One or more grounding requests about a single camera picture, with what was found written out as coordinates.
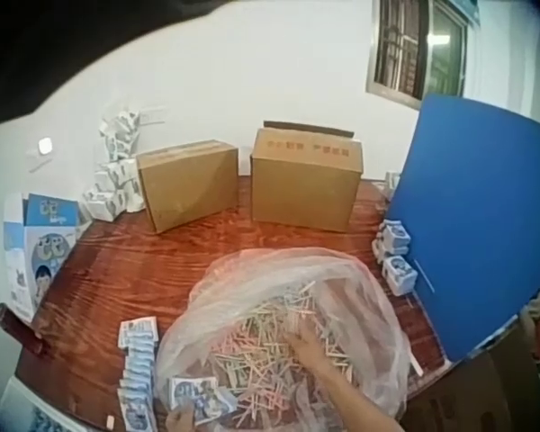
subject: wall socket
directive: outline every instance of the wall socket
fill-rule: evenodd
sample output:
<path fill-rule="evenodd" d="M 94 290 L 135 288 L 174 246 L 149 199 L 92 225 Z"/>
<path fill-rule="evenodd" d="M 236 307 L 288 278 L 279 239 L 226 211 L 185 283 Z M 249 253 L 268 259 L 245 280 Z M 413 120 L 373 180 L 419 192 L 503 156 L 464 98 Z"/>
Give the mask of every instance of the wall socket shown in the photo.
<path fill-rule="evenodd" d="M 166 123 L 168 109 L 165 106 L 142 108 L 140 110 L 140 126 L 147 124 Z"/>
<path fill-rule="evenodd" d="M 52 146 L 52 150 L 47 155 L 42 155 L 38 150 L 37 144 L 32 144 L 32 146 L 26 150 L 26 170 L 29 173 L 35 173 L 52 160 L 56 155 L 56 146 Z"/>

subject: wooden table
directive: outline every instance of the wooden table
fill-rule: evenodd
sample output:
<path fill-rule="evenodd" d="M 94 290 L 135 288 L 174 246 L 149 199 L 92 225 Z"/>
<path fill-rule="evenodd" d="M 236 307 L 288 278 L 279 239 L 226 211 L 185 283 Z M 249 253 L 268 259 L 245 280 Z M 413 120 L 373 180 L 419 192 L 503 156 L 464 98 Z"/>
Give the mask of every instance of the wooden table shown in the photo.
<path fill-rule="evenodd" d="M 383 198 L 372 184 L 360 184 L 345 234 L 253 222 L 248 177 L 240 178 L 239 194 L 236 210 L 159 236 L 150 231 L 144 212 L 123 214 L 114 223 L 94 222 L 32 323 L 49 350 L 40 358 L 23 350 L 16 376 L 58 410 L 100 429 L 113 415 L 114 429 L 123 430 L 116 396 L 124 362 L 116 346 L 120 322 L 156 315 L 164 335 L 185 311 L 188 293 L 214 259 L 244 248 L 320 246 L 358 257 L 382 280 L 371 242 L 382 220 L 376 208 Z M 413 354 L 432 376 L 445 361 L 422 309 L 412 299 L 389 297 Z M 164 430 L 166 412 L 159 402 L 155 406 Z"/>

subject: window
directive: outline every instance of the window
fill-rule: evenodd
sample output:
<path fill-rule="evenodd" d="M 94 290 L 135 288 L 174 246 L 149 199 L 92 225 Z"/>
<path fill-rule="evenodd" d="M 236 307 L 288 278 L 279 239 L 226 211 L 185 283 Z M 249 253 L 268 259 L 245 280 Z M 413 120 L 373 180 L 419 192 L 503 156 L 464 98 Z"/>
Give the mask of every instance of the window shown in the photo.
<path fill-rule="evenodd" d="M 462 95 L 468 21 L 446 0 L 373 0 L 366 90 L 413 108 L 428 93 Z"/>

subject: plastic bag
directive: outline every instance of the plastic bag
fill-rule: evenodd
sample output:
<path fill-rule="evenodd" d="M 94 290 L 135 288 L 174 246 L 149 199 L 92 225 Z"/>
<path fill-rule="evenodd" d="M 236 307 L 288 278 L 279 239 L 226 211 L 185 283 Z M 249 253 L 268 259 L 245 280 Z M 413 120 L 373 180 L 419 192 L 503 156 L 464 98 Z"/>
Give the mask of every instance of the plastic bag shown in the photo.
<path fill-rule="evenodd" d="M 354 367 L 360 390 L 395 416 L 405 406 L 410 343 L 368 268 L 352 256 L 316 247 L 244 250 L 210 266 L 192 289 L 187 311 L 160 344 L 157 392 L 164 405 L 171 377 L 213 374 L 207 357 L 220 334 L 260 303 L 309 283 L 317 308 Z M 313 399 L 306 380 L 295 387 L 296 410 L 289 422 L 276 425 L 266 415 L 262 428 L 322 430 L 337 423 L 337 413 L 327 400 Z"/>

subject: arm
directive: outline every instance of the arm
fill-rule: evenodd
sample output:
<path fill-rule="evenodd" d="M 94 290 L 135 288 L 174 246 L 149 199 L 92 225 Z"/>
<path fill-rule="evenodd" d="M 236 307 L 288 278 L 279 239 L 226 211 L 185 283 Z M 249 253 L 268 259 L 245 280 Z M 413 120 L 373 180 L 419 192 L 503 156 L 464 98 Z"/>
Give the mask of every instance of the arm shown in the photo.
<path fill-rule="evenodd" d="M 300 335 L 287 335 L 286 340 L 298 361 L 322 383 L 349 432 L 402 431 L 396 420 L 381 412 L 334 367 L 306 323 L 301 325 Z"/>

